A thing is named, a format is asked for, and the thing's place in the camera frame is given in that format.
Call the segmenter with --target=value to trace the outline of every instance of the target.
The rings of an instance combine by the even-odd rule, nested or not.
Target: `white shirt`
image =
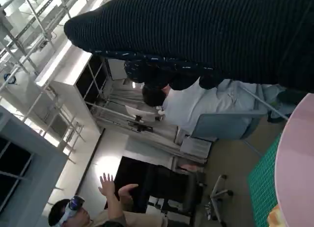
[[[254,108],[254,99],[239,88],[243,84],[255,93],[257,85],[239,81],[223,80],[217,88],[205,90],[197,80],[182,91],[170,90],[163,103],[165,120],[181,129],[193,132],[201,114],[224,111],[244,111]],[[251,120],[243,118],[247,125]]]

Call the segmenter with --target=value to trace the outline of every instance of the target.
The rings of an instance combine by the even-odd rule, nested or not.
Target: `dark hair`
[[[158,88],[144,85],[142,89],[144,102],[150,107],[162,106],[166,99],[166,94]]]
[[[50,226],[56,225],[64,214],[64,208],[69,203],[69,199],[62,199],[57,201],[51,208],[49,216],[48,216],[48,223]]]

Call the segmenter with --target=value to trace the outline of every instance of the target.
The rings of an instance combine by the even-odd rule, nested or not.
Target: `person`
[[[177,125],[191,134],[201,114],[253,110],[255,99],[241,90],[240,86],[256,93],[257,84],[225,79],[217,87],[210,90],[200,87],[198,80],[182,91],[172,90],[169,86],[157,89],[144,85],[142,95],[147,105],[162,107],[165,121]],[[285,89],[278,85],[262,85],[262,90],[266,102],[274,103],[276,96]],[[294,109],[295,105],[280,104],[279,111],[289,115]],[[278,118],[279,115],[272,114],[272,117]],[[239,118],[239,120],[247,126],[251,122],[249,118]]]
[[[132,213],[130,210],[133,204],[130,190],[136,188],[137,184],[128,184],[119,189],[120,201],[114,195],[113,178],[105,174],[100,177],[101,187],[99,191],[106,196],[108,210],[103,210],[91,220],[88,212],[82,207],[76,215],[61,223],[62,227],[189,227],[189,225],[177,221],[168,220],[161,215]],[[69,199],[56,202],[48,216],[50,226],[57,226],[64,214]]]

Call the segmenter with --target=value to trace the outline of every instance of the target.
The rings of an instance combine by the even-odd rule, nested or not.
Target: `hand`
[[[118,190],[118,195],[121,196],[131,196],[130,190],[138,187],[138,184],[127,184]]]
[[[98,187],[98,189],[102,195],[104,196],[114,195],[115,185],[113,182],[113,177],[110,176],[110,174],[108,174],[108,177],[106,178],[106,175],[104,173],[104,175],[100,177],[100,183],[102,186]]]

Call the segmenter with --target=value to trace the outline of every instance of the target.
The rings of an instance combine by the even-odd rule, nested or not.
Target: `pink table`
[[[275,188],[287,227],[314,227],[314,94],[304,97],[283,131]]]

